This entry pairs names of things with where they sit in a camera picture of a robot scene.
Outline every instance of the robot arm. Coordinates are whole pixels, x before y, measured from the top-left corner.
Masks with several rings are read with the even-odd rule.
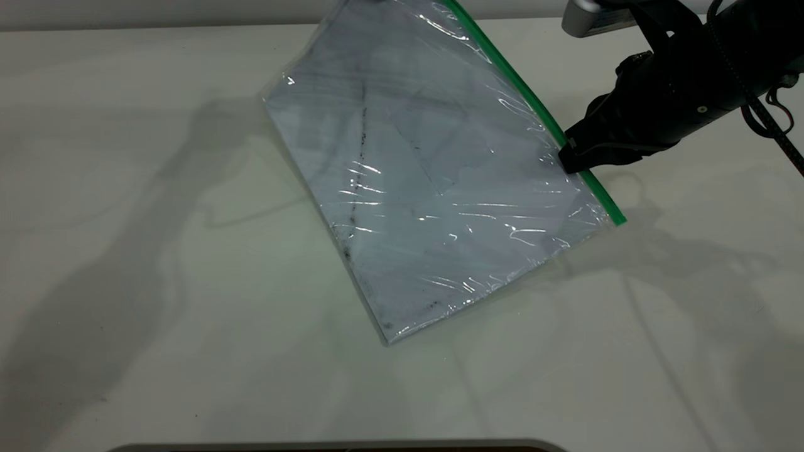
[[[567,130],[559,156],[568,173],[636,162],[742,108],[752,129],[776,139],[804,175],[804,158],[757,99],[768,93],[778,105],[776,91],[804,72],[804,2],[739,0],[716,14],[721,3],[704,25],[679,0],[570,0],[563,22],[570,35],[637,24],[652,51],[623,61],[614,90]]]

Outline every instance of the black marks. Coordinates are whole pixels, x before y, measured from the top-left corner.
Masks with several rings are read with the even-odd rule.
[[[360,163],[365,162],[366,160],[366,138],[368,134],[368,106],[366,105],[366,82],[363,82],[362,91],[360,93],[360,100],[363,102],[363,117],[360,120]],[[357,187],[363,183],[363,175],[358,173],[355,176],[355,184],[354,186]],[[354,228],[357,227],[357,203],[352,204],[351,215],[349,216],[349,222],[352,225],[352,232],[349,234],[349,238],[355,236]],[[348,255],[348,252],[344,250],[344,255],[347,256],[347,260],[351,261],[351,256]]]
[[[363,128],[360,134],[360,161],[366,156],[366,116],[368,116],[368,107],[363,107]]]

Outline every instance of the table surface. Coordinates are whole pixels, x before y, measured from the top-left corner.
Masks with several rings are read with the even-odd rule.
[[[564,128],[647,48],[481,25]],[[384,347],[256,99],[313,30],[0,35],[4,450],[804,447],[804,180],[772,142],[733,113],[601,168],[628,224]]]

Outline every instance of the plastic bag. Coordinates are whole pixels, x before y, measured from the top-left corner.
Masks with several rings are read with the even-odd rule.
[[[625,221],[453,0],[336,2],[263,99],[389,343]]]

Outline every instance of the plastic wrap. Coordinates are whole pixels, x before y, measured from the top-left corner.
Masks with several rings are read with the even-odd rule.
[[[624,221],[452,0],[336,2],[263,99],[389,343]]]

